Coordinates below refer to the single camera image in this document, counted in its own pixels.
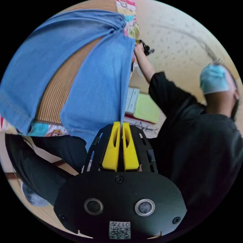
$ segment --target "hand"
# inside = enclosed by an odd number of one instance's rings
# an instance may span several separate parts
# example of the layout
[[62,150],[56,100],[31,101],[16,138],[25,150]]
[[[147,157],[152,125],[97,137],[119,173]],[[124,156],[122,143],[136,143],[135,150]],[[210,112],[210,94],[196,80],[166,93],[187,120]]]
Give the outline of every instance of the hand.
[[137,53],[140,53],[140,52],[143,52],[144,53],[144,46],[143,46],[142,43],[135,45],[135,48],[134,48],[135,55]]

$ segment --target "surgical mask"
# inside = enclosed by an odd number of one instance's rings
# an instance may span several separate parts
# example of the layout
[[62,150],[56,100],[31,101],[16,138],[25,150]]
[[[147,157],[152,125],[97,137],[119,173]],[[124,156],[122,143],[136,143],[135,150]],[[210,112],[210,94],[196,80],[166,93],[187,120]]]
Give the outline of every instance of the surgical mask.
[[236,86],[227,69],[215,64],[210,64],[202,70],[200,87],[204,94],[236,90]]

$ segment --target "leg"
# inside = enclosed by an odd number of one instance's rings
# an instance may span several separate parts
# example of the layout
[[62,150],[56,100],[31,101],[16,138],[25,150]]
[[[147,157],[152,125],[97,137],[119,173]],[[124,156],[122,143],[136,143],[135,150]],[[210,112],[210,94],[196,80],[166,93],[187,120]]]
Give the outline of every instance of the leg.
[[54,206],[59,189],[73,177],[39,157],[19,135],[5,134],[9,158],[26,186]]
[[37,147],[60,157],[78,173],[81,173],[87,157],[86,142],[83,139],[72,136],[31,138]]

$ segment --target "qr code label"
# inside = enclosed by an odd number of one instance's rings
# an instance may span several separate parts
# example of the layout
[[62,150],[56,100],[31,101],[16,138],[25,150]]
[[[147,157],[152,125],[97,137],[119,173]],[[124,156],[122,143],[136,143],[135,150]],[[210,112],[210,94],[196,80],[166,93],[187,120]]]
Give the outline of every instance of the qr code label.
[[131,239],[130,222],[110,221],[109,237],[110,239]]

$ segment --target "colorful fabric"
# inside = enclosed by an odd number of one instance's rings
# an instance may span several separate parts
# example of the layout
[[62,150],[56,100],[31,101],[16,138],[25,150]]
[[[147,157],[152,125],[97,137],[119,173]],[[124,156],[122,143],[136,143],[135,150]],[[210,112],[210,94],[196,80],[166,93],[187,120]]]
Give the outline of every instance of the colorful fabric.
[[[136,19],[136,5],[135,0],[115,0],[117,12],[123,14],[125,17],[126,26],[124,28],[125,36],[133,39],[138,39],[140,30]],[[132,61],[135,61],[135,54],[133,54]]]
[[[22,135],[17,129],[11,125],[6,119],[0,115],[0,132],[5,132],[8,134]],[[36,137],[54,137],[54,136],[64,136],[69,135],[68,131],[63,126],[50,125],[44,123],[34,122],[31,126],[30,132],[27,136]]]

